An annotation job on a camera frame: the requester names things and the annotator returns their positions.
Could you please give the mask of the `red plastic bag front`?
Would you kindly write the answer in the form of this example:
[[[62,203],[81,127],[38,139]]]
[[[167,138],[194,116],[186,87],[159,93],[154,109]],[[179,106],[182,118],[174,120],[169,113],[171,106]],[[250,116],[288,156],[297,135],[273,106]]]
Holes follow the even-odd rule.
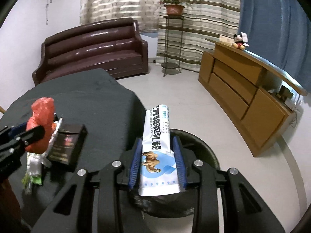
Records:
[[[26,130],[33,129],[37,126],[43,126],[45,135],[41,140],[28,145],[25,150],[28,153],[42,154],[47,150],[52,133],[56,128],[54,124],[54,99],[51,97],[41,97],[32,104],[31,109],[32,117],[30,117],[27,122]]]

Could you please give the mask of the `white blue milk powder pouch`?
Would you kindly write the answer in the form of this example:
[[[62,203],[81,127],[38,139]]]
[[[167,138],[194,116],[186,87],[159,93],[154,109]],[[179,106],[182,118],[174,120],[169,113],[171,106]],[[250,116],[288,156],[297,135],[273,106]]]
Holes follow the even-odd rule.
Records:
[[[157,105],[145,113],[140,169],[140,196],[180,192],[175,156],[171,149],[167,105]]]

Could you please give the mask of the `black trash bin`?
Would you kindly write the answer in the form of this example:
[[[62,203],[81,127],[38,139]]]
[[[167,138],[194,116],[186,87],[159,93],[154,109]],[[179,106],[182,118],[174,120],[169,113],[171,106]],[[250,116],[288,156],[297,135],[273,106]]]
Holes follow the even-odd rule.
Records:
[[[180,192],[161,196],[140,196],[137,191],[128,195],[133,207],[158,218],[181,218],[192,215],[197,203],[195,188],[199,183],[199,174],[192,169],[195,160],[203,161],[219,170],[220,165],[213,150],[199,137],[183,130],[171,129],[172,149],[177,155],[176,173]]]

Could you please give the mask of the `green white crumpled wrapper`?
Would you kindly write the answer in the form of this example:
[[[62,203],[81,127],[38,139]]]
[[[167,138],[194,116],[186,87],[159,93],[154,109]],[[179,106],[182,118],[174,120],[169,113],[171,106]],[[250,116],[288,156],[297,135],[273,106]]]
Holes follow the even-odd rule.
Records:
[[[48,160],[48,155],[58,137],[58,132],[63,123],[63,117],[56,122],[56,128],[48,142],[47,150],[42,154],[27,153],[27,169],[22,184],[27,195],[32,193],[33,185],[42,184],[42,166],[50,168],[52,163]]]

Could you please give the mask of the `black cigarette box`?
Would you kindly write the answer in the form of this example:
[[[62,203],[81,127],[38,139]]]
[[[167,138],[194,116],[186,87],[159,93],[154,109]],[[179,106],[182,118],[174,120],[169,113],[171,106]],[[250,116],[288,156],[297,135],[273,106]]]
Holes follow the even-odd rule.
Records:
[[[83,124],[62,124],[47,159],[73,171],[83,147],[87,129]]]

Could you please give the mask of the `dark grey tablecloth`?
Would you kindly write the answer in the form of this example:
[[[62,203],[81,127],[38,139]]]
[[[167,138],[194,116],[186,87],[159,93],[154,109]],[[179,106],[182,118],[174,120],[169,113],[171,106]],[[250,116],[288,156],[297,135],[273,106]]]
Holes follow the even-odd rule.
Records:
[[[1,118],[14,126],[32,116],[32,104],[41,97],[54,99],[55,112],[66,124],[87,129],[77,169],[102,169],[133,147],[143,134],[145,107],[136,94],[102,69],[59,77],[35,86],[18,98]]]

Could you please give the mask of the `wooden sideboard cabinet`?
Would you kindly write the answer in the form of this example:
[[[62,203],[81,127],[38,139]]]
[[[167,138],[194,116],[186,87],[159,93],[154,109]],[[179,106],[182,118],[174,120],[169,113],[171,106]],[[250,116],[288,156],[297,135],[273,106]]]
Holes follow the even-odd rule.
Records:
[[[286,83],[306,96],[291,75],[268,60],[233,44],[214,41],[215,49],[204,52],[198,81],[211,94],[235,125],[253,156],[257,157],[283,135],[295,118],[286,105]]]

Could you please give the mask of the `dark red leather sofa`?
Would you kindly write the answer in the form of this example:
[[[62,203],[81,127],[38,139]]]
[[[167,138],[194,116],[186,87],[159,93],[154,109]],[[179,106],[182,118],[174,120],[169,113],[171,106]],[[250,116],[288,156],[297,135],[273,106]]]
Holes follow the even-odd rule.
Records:
[[[148,73],[148,43],[140,36],[137,20],[131,17],[108,19],[46,38],[32,79],[38,85],[99,68],[115,79]]]

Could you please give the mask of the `mickey mouse plush toy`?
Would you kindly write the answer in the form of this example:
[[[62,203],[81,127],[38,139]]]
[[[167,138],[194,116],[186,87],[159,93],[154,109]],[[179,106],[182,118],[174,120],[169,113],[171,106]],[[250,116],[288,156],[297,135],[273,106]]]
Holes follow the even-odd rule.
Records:
[[[233,35],[233,42],[231,44],[233,48],[245,50],[246,47],[249,47],[248,37],[246,33],[239,33]]]

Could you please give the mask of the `white box on cabinet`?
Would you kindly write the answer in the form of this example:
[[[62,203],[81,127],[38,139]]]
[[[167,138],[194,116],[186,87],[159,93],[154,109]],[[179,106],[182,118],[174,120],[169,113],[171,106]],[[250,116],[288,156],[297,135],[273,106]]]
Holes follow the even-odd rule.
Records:
[[[223,35],[219,36],[219,41],[222,42],[223,44],[232,46],[232,44],[234,43],[234,39],[230,38],[230,37],[226,37]]]

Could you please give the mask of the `blue curtain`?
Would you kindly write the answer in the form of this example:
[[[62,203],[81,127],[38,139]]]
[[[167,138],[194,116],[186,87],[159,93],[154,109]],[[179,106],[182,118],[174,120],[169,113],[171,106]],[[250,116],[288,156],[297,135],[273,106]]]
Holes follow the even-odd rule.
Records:
[[[310,20],[297,0],[241,0],[239,31],[251,52],[310,91]]]

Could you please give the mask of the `black metal plant stand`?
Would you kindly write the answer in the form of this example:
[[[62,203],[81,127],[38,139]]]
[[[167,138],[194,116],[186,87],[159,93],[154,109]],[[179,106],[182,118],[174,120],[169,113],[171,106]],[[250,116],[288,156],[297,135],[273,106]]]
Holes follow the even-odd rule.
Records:
[[[161,68],[163,77],[172,70],[181,73],[181,52],[183,45],[184,17],[181,15],[167,15],[165,19],[164,55]]]

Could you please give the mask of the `potted plant in clay pot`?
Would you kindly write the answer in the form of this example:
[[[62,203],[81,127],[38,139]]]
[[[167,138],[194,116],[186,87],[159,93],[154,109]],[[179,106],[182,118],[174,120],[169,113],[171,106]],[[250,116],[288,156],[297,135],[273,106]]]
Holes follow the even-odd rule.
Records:
[[[160,0],[160,5],[166,8],[168,16],[182,16],[188,2],[186,0]]]

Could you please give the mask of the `striped beige curtain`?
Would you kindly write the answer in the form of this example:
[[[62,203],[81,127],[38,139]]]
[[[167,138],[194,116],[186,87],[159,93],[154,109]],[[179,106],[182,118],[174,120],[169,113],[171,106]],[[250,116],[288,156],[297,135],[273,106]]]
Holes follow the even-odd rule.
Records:
[[[181,68],[200,70],[202,54],[213,50],[208,39],[232,37],[238,31],[240,0],[186,0]],[[157,60],[163,62],[166,8],[160,0],[81,0],[81,24],[131,17],[141,32],[158,34]]]

